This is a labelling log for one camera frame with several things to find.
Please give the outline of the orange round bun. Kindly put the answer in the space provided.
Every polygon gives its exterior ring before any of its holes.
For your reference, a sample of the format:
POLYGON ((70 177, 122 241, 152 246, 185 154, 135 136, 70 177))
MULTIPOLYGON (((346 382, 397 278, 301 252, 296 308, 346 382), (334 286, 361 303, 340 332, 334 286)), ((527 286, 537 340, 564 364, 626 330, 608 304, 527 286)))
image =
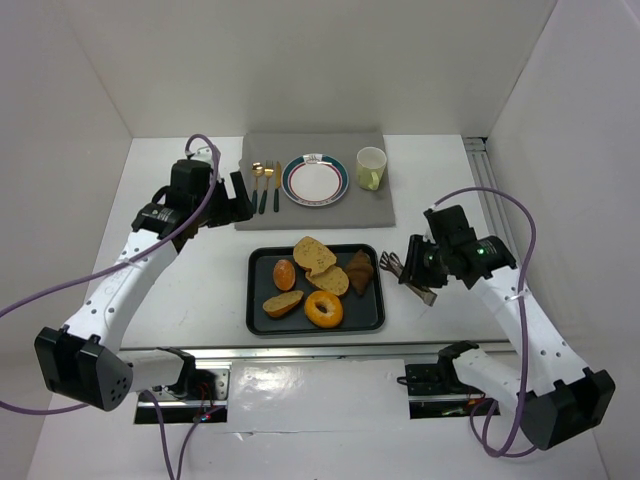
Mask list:
POLYGON ((273 269, 274 285, 283 292, 293 289, 296 283, 296 270, 294 265, 287 259, 280 259, 273 269))

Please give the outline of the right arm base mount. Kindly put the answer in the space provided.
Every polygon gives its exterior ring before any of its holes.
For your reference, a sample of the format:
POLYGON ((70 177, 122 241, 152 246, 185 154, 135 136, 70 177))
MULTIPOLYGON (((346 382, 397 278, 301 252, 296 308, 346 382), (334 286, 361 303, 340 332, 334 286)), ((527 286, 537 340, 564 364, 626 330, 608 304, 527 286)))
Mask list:
POLYGON ((474 342, 456 342, 440 350, 435 363, 405 366, 405 374, 397 377, 396 382, 407 390, 412 420, 488 413, 491 400, 481 390, 461 383, 453 368, 454 359, 478 349, 474 342))

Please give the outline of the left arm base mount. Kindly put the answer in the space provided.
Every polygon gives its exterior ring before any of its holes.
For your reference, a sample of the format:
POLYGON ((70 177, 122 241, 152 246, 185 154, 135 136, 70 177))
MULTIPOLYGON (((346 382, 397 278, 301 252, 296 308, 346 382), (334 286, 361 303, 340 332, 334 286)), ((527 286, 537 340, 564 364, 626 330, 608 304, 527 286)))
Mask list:
POLYGON ((206 368, 194 355, 172 347, 134 352, 129 365, 137 394, 136 425, 227 421, 227 367, 206 368))

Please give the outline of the metal bread tongs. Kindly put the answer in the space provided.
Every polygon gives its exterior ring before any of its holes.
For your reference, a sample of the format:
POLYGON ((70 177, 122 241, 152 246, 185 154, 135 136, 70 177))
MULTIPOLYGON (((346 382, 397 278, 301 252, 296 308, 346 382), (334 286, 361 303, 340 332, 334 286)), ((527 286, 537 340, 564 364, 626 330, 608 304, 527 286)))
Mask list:
MULTIPOLYGON (((388 253, 383 251, 380 255, 379 266, 381 269, 393 274, 398 281, 400 280, 404 270, 404 265, 401 263, 395 252, 388 253)), ((429 307, 434 305, 437 299, 437 294, 429 288, 418 288, 410 283, 404 283, 404 286, 418 296, 425 305, 429 307)))

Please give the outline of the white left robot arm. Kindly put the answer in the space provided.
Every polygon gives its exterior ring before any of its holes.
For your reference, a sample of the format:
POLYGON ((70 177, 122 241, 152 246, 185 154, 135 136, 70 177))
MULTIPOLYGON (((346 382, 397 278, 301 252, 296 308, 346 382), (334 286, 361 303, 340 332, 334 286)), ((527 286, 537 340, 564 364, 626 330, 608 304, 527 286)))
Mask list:
POLYGON ((252 218, 241 172, 230 178, 233 197, 212 164, 183 159, 172 166, 169 185, 137 213, 114 271, 62 327, 45 327, 36 337, 49 391, 112 411, 131 392, 165 387, 183 398, 195 390, 205 376, 194 356, 173 347, 132 355, 120 349, 151 287, 199 229, 252 218))

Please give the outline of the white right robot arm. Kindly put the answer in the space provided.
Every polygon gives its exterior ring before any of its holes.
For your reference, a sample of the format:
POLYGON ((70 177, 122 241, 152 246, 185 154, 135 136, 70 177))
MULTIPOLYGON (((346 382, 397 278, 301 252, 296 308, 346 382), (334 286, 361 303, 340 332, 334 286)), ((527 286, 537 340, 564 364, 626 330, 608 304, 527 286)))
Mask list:
POLYGON ((523 267, 496 236, 480 238, 459 205, 424 213, 432 237, 413 235, 403 284, 441 289, 461 281, 493 315, 521 360, 518 369, 472 341, 438 354, 437 378, 476 388, 514 414, 539 450, 548 450, 598 426, 615 392, 605 370, 594 371, 568 345, 528 290, 523 267))

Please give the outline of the brown chocolate croissant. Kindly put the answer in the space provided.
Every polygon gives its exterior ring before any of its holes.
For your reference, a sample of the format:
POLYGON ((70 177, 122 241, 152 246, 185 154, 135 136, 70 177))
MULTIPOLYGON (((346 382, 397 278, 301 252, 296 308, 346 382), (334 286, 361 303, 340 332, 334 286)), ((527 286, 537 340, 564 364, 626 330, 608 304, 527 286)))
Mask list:
POLYGON ((344 268, 350 284, 359 296, 363 296, 373 278, 374 268, 370 256, 359 250, 344 268))

